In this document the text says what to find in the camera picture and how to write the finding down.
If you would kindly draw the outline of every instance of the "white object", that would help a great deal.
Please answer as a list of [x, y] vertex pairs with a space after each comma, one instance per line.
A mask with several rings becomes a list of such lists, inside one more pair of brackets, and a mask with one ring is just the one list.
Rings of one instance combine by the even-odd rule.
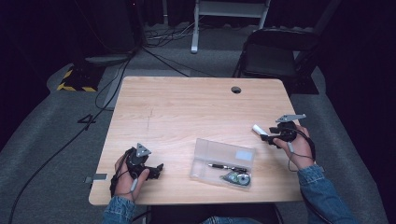
[[262, 135], [262, 134], [268, 135], [268, 133], [266, 133], [263, 129], [261, 129], [257, 124], [253, 125], [253, 131], [256, 132], [258, 135]]
[[289, 147], [290, 153], [294, 153], [294, 147], [291, 144], [291, 142], [288, 142], [288, 147]]
[[131, 192], [134, 192], [134, 189], [136, 189], [136, 185], [137, 185], [137, 178], [138, 178], [138, 176], [134, 179], [134, 183], [132, 183], [132, 186], [131, 186]]

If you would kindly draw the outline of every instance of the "pen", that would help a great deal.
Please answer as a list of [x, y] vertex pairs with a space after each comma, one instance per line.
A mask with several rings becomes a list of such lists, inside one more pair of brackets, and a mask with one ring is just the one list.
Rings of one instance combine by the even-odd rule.
[[245, 169], [245, 168], [230, 167], [230, 166], [219, 165], [219, 164], [208, 164], [208, 166], [213, 167], [213, 168], [218, 168], [218, 169], [232, 170], [232, 171], [240, 172], [240, 173], [246, 173], [248, 171], [248, 169]]

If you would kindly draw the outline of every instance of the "black device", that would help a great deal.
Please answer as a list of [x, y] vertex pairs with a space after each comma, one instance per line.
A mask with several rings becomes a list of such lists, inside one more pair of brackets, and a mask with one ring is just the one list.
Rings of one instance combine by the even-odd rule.
[[149, 169], [149, 174], [147, 179], [158, 179], [161, 174], [161, 170], [163, 169], [163, 163], [158, 165], [157, 167], [149, 167], [145, 165], [146, 160], [149, 158], [149, 155], [144, 155], [142, 157], [137, 156], [137, 149], [132, 147], [128, 150], [128, 156], [126, 158], [126, 165], [128, 166], [129, 174], [132, 177], [138, 177], [145, 169]]
[[125, 151], [120, 166], [118, 167], [116, 173], [113, 175], [113, 178], [111, 178], [111, 197], [114, 196], [114, 192], [116, 191], [116, 186], [119, 182], [120, 176], [124, 175], [119, 175], [120, 168], [124, 162], [126, 163], [128, 167], [128, 172], [133, 179], [138, 178], [145, 169], [149, 169], [148, 178], [146, 180], [158, 179], [158, 177], [160, 177], [161, 171], [163, 170], [163, 163], [158, 165], [157, 167], [146, 166], [145, 162], [149, 158], [149, 154], [151, 154], [151, 152], [139, 143], [137, 144], [137, 149], [135, 147], [132, 147]]
[[261, 134], [260, 138], [262, 141], [268, 142], [269, 145], [275, 145], [274, 138], [282, 139], [285, 142], [292, 142], [297, 137], [296, 124], [293, 121], [280, 122], [277, 127], [271, 127], [271, 133], [279, 133], [279, 135], [266, 135]]

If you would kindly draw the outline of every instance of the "denim sleeve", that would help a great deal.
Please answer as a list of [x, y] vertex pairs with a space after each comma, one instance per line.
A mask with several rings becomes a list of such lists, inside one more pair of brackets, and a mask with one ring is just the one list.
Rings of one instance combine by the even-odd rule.
[[[323, 217], [331, 223], [359, 223], [339, 197], [332, 182], [323, 175], [319, 166], [306, 167], [297, 174], [305, 198]], [[323, 223], [311, 209], [307, 210], [309, 223]]]
[[119, 197], [111, 198], [105, 212], [103, 213], [102, 224], [110, 223], [131, 223], [134, 215], [134, 203]]

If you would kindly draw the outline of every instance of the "marker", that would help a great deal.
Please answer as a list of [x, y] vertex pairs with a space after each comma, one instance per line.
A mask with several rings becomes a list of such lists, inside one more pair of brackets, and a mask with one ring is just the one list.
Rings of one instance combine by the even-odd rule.
[[256, 132], [258, 135], [268, 135], [268, 133], [261, 129], [257, 124], [253, 125], [253, 131]]
[[245, 169], [245, 168], [230, 167], [230, 166], [219, 165], [219, 164], [208, 164], [208, 166], [213, 167], [213, 168], [218, 168], [218, 169], [232, 170], [232, 171], [240, 172], [240, 173], [246, 173], [248, 171], [248, 169]]

